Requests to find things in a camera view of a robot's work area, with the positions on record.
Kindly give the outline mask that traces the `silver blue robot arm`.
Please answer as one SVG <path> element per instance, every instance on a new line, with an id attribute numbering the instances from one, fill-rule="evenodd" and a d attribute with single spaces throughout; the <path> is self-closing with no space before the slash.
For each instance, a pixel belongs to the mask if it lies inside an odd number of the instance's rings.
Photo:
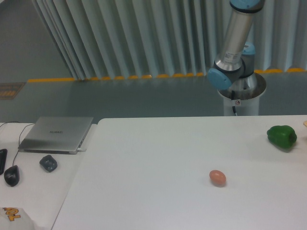
<path id="1" fill-rule="evenodd" d="M 218 90 L 227 90 L 239 79 L 254 72 L 255 47 L 247 43 L 253 18 L 262 10 L 263 0 L 231 0 L 232 13 L 224 44 L 207 72 L 209 82 Z"/>

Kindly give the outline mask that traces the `cream sleeved forearm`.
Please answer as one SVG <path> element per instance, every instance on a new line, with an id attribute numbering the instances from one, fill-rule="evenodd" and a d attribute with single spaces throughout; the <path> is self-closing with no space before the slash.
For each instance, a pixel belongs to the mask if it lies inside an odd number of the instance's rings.
<path id="1" fill-rule="evenodd" d="M 1 207 L 0 208 L 1 230 L 34 230 L 32 219 L 22 208 Z"/>

